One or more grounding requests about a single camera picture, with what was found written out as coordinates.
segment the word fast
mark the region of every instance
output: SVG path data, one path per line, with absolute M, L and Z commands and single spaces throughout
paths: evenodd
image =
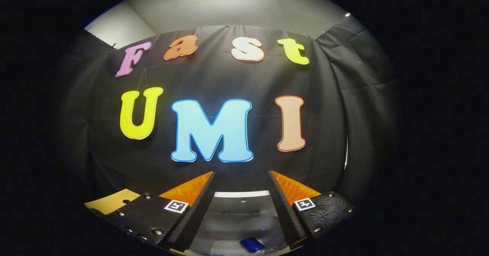
M 292 38 L 280 39 L 277 41 L 283 45 L 285 55 L 290 61 L 306 65 L 309 64 L 309 58 L 301 56 L 299 49 L 304 50 L 304 45 L 298 44 Z M 170 44 L 170 48 L 164 55 L 165 60 L 171 60 L 178 56 L 187 56 L 195 52 L 199 47 L 196 46 L 197 36 L 186 35 L 180 37 Z M 265 58 L 265 53 L 259 47 L 262 46 L 262 42 L 255 38 L 238 37 L 233 40 L 234 49 L 231 50 L 231 54 L 238 60 L 247 61 L 260 61 Z M 131 63 L 136 65 L 143 55 L 143 51 L 147 51 L 151 48 L 151 42 L 145 42 L 126 49 L 126 55 L 122 61 L 119 71 L 115 74 L 116 77 L 129 75 L 133 68 Z
M 161 87 L 146 89 L 143 122 L 139 126 L 133 124 L 134 101 L 139 96 L 138 91 L 122 94 L 120 128 L 130 139 L 144 139 L 149 136 L 154 127 L 157 98 L 163 93 Z M 306 145 L 301 133 L 300 108 L 304 100 L 298 96 L 279 96 L 275 103 L 282 110 L 282 140 L 278 149 L 283 152 L 299 150 Z M 192 151 L 191 140 L 197 145 L 202 157 L 209 161 L 214 155 L 221 139 L 222 151 L 218 154 L 222 162 L 248 162 L 253 159 L 253 152 L 248 148 L 246 120 L 251 110 L 251 102 L 244 99 L 226 101 L 213 123 L 204 113 L 196 100 L 179 100 L 172 104 L 176 113 L 176 150 L 171 154 L 176 162 L 193 162 L 197 154 Z

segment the blue object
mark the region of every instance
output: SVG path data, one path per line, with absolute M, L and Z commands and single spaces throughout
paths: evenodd
M 171 157 L 176 162 L 193 162 L 197 154 L 192 151 L 191 140 L 204 160 L 210 161 L 221 139 L 222 162 L 248 162 L 253 152 L 248 149 L 246 120 L 251 102 L 244 99 L 226 101 L 211 124 L 196 100 L 179 100 L 172 104 L 176 113 L 176 150 Z
M 265 246 L 262 245 L 262 243 L 260 243 L 257 239 L 253 237 L 240 241 L 240 244 L 251 253 L 257 252 L 265 248 Z

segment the yellow letter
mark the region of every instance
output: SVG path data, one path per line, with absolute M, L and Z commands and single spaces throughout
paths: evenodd
M 301 133 L 301 106 L 304 100 L 298 96 L 279 96 L 275 103 L 282 110 L 282 141 L 278 149 L 282 152 L 303 148 L 306 140 Z
M 262 49 L 262 42 L 255 38 L 238 37 L 233 40 L 236 49 L 231 50 L 231 54 L 238 60 L 260 61 L 264 59 L 265 53 Z
M 158 96 L 163 93 L 160 87 L 146 89 L 143 95 L 146 97 L 143 123 L 139 126 L 133 124 L 134 101 L 139 96 L 138 91 L 129 91 L 122 94 L 122 108 L 120 126 L 122 133 L 130 139 L 144 139 L 149 136 L 154 127 L 156 102 Z
M 285 38 L 277 41 L 278 44 L 282 44 L 285 49 L 285 55 L 292 62 L 306 65 L 309 64 L 309 58 L 301 56 L 299 49 L 304 50 L 304 46 L 295 42 L 292 38 Z

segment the peach letter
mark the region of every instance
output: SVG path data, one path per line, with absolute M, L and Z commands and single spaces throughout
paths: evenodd
M 235 49 L 231 50 L 231 54 L 238 60 L 260 61 L 264 59 L 265 53 L 262 49 L 262 42 L 255 38 L 238 37 L 233 40 Z
M 306 140 L 301 133 L 301 106 L 304 100 L 298 96 L 279 96 L 275 103 L 282 110 L 282 141 L 278 149 L 282 152 L 294 151 L 303 148 Z
M 170 44 L 170 48 L 166 51 L 164 59 L 170 60 L 178 56 L 186 56 L 197 50 L 195 43 L 197 42 L 197 36 L 186 35 L 180 37 Z
M 133 65 L 136 65 L 141 59 L 141 56 L 143 55 L 143 51 L 141 51 L 141 49 L 148 50 L 150 47 L 151 47 L 151 42 L 146 42 L 140 45 L 127 48 L 126 56 L 124 56 L 124 60 L 122 61 L 121 68 L 119 69 L 119 71 L 117 71 L 115 77 L 129 75 L 133 71 L 133 68 L 131 68 L 131 62 L 133 63 Z
M 309 64 L 309 58 L 301 56 L 299 52 L 299 49 L 304 50 L 304 45 L 296 43 L 295 40 L 292 38 L 280 39 L 277 42 L 278 44 L 283 45 L 283 48 L 285 49 L 285 55 L 292 62 L 301 65 Z

